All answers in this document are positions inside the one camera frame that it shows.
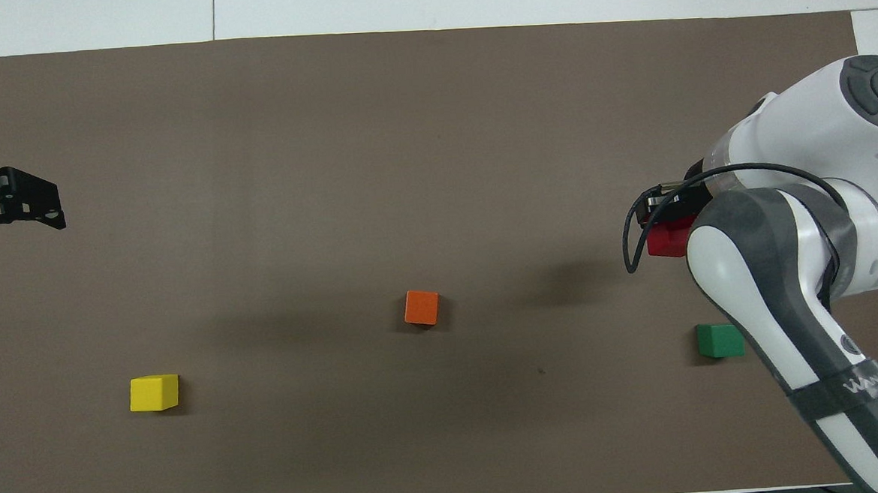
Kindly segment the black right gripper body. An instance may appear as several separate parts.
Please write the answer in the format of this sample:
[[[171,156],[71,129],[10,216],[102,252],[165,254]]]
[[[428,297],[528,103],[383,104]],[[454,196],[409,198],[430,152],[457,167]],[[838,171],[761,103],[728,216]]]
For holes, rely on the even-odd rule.
[[[711,202],[712,194],[708,191],[703,181],[695,182],[694,185],[687,186],[678,190],[683,182],[689,181],[694,176],[703,172],[704,161],[699,160],[690,167],[684,176],[683,181],[661,183],[655,187],[655,200],[663,200],[667,194],[677,192],[676,196],[666,205],[660,205],[660,202],[654,204],[654,211],[661,210],[655,224],[675,223],[686,218],[694,219],[708,202]]]

